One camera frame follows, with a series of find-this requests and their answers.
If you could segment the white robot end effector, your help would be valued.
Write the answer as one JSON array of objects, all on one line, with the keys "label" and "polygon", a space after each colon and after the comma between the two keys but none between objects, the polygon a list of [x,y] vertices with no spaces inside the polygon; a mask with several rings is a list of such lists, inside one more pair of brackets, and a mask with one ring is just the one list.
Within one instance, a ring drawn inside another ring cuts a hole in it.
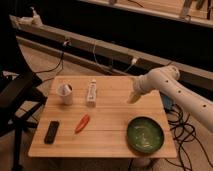
[{"label": "white robot end effector", "polygon": [[142,77],[132,78],[132,91],[128,98],[129,103],[136,103],[140,97],[147,93],[143,87],[144,79]]}]

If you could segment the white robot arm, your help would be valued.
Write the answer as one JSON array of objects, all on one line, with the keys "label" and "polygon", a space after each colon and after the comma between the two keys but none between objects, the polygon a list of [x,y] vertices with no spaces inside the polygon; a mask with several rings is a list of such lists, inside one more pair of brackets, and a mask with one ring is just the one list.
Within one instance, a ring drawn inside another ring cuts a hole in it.
[{"label": "white robot arm", "polygon": [[133,90],[128,102],[135,103],[142,95],[159,90],[212,130],[213,102],[182,86],[178,82],[179,77],[178,68],[169,65],[152,69],[145,75],[133,78]]}]

